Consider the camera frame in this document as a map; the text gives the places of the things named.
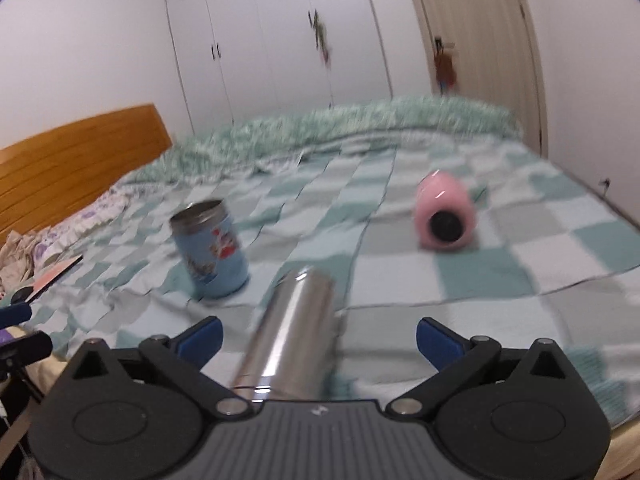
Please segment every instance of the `checkered bedsheet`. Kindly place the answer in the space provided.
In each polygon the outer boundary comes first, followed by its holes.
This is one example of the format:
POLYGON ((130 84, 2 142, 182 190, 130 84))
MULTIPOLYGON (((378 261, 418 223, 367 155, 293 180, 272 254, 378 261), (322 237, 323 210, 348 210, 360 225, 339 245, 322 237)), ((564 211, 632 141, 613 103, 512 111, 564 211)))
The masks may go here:
POLYGON ((73 249, 82 264, 33 305, 28 327, 49 333, 63 356, 88 337, 135 346, 215 314, 225 344, 207 371, 224 383, 273 283, 312 264, 334 277, 336 308, 346 314, 334 397, 385 402, 432 374, 415 349, 415 327, 433 316, 504 346, 552 337, 568 347, 612 424, 638 411, 637 368, 625 363, 640 345, 640 271, 632 270, 640 235, 519 142, 371 134, 310 151, 283 173, 140 193, 73 249), (415 189, 433 170, 459 177, 476 201, 476 240, 466 250, 417 246, 415 189), (168 218, 211 196, 226 200, 251 279, 229 298, 199 301, 168 218))

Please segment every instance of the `green blanket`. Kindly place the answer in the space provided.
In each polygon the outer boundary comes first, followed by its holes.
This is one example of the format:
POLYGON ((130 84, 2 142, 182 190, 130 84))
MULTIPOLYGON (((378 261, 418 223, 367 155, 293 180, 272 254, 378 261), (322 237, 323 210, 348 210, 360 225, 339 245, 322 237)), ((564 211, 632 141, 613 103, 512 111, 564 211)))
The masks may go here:
POLYGON ((295 158, 303 148, 314 144, 370 131, 411 128, 462 138, 487 134, 522 138, 514 115, 506 108, 460 97, 405 97, 220 128, 176 144, 121 182, 217 180, 225 171, 250 168, 268 157, 295 158))

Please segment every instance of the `white wall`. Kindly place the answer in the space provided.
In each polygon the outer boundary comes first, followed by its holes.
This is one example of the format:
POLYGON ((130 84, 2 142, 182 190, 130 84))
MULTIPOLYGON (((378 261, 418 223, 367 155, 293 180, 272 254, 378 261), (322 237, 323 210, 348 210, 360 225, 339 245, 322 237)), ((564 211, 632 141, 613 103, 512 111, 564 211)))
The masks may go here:
POLYGON ((430 95, 431 76, 412 0, 372 0, 394 96, 430 95))
POLYGON ((550 159, 640 220, 640 1, 527 0, 542 58, 550 159))
POLYGON ((164 0, 0 0, 0 147, 153 102, 192 133, 164 0))

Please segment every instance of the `pink bottle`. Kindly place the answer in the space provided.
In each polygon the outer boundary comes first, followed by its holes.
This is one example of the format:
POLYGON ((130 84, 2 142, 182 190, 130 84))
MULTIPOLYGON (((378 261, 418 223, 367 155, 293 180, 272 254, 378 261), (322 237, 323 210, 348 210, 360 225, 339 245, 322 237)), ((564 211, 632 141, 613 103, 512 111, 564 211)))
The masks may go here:
POLYGON ((422 247, 459 249, 473 239, 476 208, 458 179, 434 171, 418 185, 414 223, 422 247))

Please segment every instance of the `white wardrobe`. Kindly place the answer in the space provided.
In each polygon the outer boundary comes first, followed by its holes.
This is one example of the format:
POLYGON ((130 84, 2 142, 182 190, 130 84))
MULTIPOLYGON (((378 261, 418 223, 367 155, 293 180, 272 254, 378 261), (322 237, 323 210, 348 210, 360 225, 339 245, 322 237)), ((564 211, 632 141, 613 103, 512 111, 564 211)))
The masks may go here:
POLYGON ((390 97, 370 0, 167 0, 195 133, 390 97), (330 62, 309 16, 326 27, 330 62))

